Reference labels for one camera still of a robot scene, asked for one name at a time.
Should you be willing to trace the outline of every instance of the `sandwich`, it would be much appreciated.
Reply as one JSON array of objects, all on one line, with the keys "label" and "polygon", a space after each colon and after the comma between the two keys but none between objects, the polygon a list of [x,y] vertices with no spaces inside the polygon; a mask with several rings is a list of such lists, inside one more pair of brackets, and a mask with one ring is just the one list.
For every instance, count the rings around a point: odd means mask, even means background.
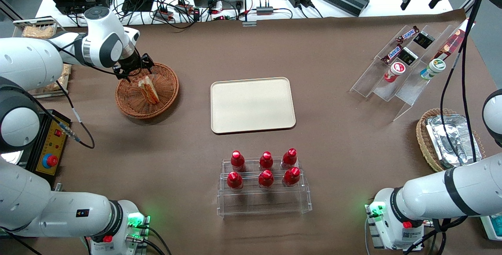
[{"label": "sandwich", "polygon": [[148,76],[142,78],[138,82],[138,87],[140,88],[141,93],[143,93],[145,100],[147,100],[149,104],[157,104],[160,102],[160,100],[158,99],[158,95],[155,91],[154,84],[152,83],[152,81]]}]

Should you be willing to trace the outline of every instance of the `acrylic display stand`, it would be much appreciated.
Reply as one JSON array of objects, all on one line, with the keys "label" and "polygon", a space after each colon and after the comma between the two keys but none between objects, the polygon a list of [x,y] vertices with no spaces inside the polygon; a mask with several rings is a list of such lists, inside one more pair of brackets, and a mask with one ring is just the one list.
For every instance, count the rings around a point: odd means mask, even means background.
[{"label": "acrylic display stand", "polygon": [[301,178],[292,187],[285,187],[282,178],[286,170],[281,169],[282,157],[273,157],[272,173],[274,184],[269,188],[261,188],[258,184],[260,159],[246,160],[246,172],[242,176],[242,189],[231,189],[226,183],[228,173],[233,171],[230,159],[222,161],[222,169],[218,184],[218,216],[229,215],[264,215],[277,213],[300,212],[301,214],[312,211],[310,190],[307,178],[300,161],[296,167],[301,170]]},{"label": "acrylic display stand", "polygon": [[[402,60],[397,58],[397,56],[391,61],[389,65],[381,61],[383,57],[388,55],[397,46],[396,37],[403,35],[404,33],[411,30],[411,26],[404,26],[402,30],[397,33],[391,41],[375,56],[371,65],[366,69],[362,76],[357,80],[357,82],[350,89],[351,92],[358,92],[362,96],[368,98],[371,93],[375,93],[384,101],[391,101],[392,98],[396,97],[403,101],[404,105],[396,115],[393,121],[402,116],[407,110],[409,110],[415,101],[418,99],[422,91],[425,89],[429,80],[424,80],[420,77],[420,71],[425,69],[429,62],[434,58],[437,51],[441,46],[443,46],[446,40],[452,35],[456,28],[449,25],[443,32],[437,32],[430,26],[426,25],[420,28],[421,31],[428,33],[428,35],[434,37],[434,42],[427,48],[424,49],[413,39],[416,35],[407,39],[401,46],[408,48],[415,55],[418,56],[410,66],[404,63]],[[384,74],[389,69],[389,66],[394,62],[401,62],[406,66],[406,71],[404,74],[398,76],[394,82],[389,83],[384,80]]]}]

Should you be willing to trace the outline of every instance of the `foil tray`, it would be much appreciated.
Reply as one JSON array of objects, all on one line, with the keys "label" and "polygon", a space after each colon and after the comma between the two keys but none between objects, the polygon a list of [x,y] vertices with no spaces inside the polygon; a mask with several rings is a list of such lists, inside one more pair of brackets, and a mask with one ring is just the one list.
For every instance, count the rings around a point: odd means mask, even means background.
[{"label": "foil tray", "polygon": [[[441,123],[441,115],[429,117],[425,120],[429,137],[432,140],[441,165],[448,169],[472,164],[473,153],[466,117],[462,115],[445,115],[444,123],[453,148],[446,137],[443,124]],[[475,141],[476,160],[481,160],[482,155],[473,135],[472,139]]]}]

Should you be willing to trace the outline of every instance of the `red bottle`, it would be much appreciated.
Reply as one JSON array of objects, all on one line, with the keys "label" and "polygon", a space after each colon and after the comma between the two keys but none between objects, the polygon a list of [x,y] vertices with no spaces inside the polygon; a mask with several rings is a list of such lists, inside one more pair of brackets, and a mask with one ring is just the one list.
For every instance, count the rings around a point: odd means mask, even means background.
[{"label": "red bottle", "polygon": [[228,177],[226,178],[226,184],[228,184],[228,186],[232,189],[242,189],[242,187],[244,186],[242,184],[242,177],[235,171],[231,171],[228,174]]},{"label": "red bottle", "polygon": [[246,163],[244,162],[244,156],[239,151],[233,151],[232,158],[230,159],[232,164],[232,169],[240,173],[246,171]]},{"label": "red bottle", "polygon": [[296,149],[289,149],[283,156],[281,169],[291,169],[296,164]]},{"label": "red bottle", "polygon": [[292,167],[287,170],[283,176],[283,185],[284,186],[294,186],[295,183],[300,180],[300,169],[297,167]]},{"label": "red bottle", "polygon": [[263,152],[263,155],[260,158],[260,169],[262,171],[271,169],[273,164],[274,160],[272,159],[272,154],[269,151]]},{"label": "red bottle", "polygon": [[274,183],[274,175],[270,170],[266,169],[258,176],[258,183],[262,188],[270,187]]}]

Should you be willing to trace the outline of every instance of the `brown table surface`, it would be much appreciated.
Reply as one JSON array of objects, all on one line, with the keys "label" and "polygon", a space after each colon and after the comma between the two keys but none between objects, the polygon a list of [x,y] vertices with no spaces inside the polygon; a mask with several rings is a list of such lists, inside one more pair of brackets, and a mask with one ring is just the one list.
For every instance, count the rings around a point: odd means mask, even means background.
[{"label": "brown table surface", "polygon": [[[365,101],[348,92],[376,53],[405,24],[442,30],[465,18],[454,11],[436,16],[325,18],[195,24],[174,33],[168,26],[140,26],[138,50],[176,71],[181,88],[174,107],[151,121],[133,120],[115,105],[114,76],[74,67],[70,96],[96,140],[94,150],[69,140],[60,168],[66,191],[128,199],[152,216],[152,227],[174,255],[365,254],[364,204],[378,190],[428,175],[416,141],[423,112],[439,107],[447,73],[434,78],[415,106],[392,122],[402,106],[377,96]],[[453,58],[448,58],[450,67]],[[481,119],[495,86],[472,41],[466,67],[473,129],[486,155],[500,151]],[[460,68],[445,107],[462,110]],[[215,135],[210,128],[211,84],[219,80],[287,77],[296,113],[289,130]],[[74,120],[64,98],[45,106]],[[87,140],[82,128],[73,128]],[[313,210],[304,215],[216,215],[221,159],[238,149],[245,157],[280,155],[296,148],[309,179]],[[79,239],[26,239],[45,255],[84,255]],[[375,250],[372,254],[402,254]],[[478,219],[448,231],[445,255],[499,255],[502,243],[482,237]],[[0,254],[27,255],[12,240]]]}]

